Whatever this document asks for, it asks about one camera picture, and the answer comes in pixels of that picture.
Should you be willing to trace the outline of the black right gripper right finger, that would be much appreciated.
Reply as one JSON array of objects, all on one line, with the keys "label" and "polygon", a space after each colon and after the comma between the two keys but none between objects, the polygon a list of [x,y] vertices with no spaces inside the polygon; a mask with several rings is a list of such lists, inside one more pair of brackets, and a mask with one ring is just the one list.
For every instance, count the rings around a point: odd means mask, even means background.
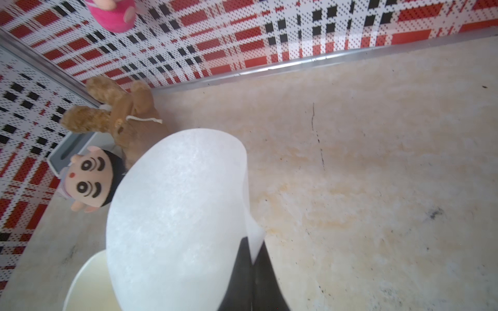
[{"label": "black right gripper right finger", "polygon": [[290,311],[280,290],[265,243],[252,266],[252,273],[252,309],[254,311]]}]

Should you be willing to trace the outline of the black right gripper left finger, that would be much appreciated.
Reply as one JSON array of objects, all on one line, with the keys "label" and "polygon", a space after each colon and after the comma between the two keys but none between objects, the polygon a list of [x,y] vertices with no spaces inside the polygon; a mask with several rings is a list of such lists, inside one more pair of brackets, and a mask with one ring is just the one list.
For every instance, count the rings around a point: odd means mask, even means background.
[{"label": "black right gripper left finger", "polygon": [[218,311],[252,310],[252,259],[248,238],[242,238],[225,296]]}]

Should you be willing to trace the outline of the printed paper milk tea cup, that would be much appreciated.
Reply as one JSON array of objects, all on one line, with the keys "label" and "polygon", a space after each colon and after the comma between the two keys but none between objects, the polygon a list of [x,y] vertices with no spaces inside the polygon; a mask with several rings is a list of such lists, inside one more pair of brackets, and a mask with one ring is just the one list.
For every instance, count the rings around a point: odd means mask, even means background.
[{"label": "printed paper milk tea cup", "polygon": [[106,250],[96,253],[79,270],[66,295],[63,310],[121,310],[112,287]]}]

